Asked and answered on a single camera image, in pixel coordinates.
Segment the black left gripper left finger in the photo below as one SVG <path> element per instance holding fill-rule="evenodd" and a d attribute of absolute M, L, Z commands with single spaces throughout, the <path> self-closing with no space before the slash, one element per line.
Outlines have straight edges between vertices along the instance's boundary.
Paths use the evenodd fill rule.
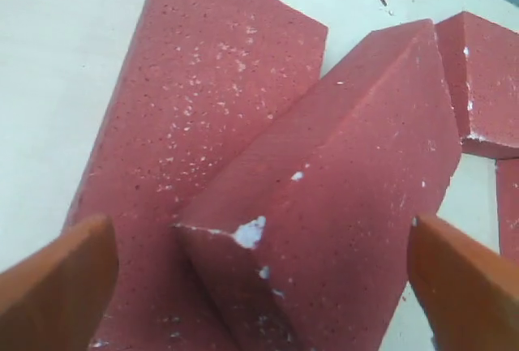
<path fill-rule="evenodd" d="M 112 220 L 90 216 L 1 274 L 3 350 L 86 350 L 118 279 Z"/>

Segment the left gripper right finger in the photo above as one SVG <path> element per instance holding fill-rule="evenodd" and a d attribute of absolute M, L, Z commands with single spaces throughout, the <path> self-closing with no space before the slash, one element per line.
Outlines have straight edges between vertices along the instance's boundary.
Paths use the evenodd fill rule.
<path fill-rule="evenodd" d="M 437 216 L 416 216 L 407 273 L 438 350 L 518 348 L 518 266 Z"/>

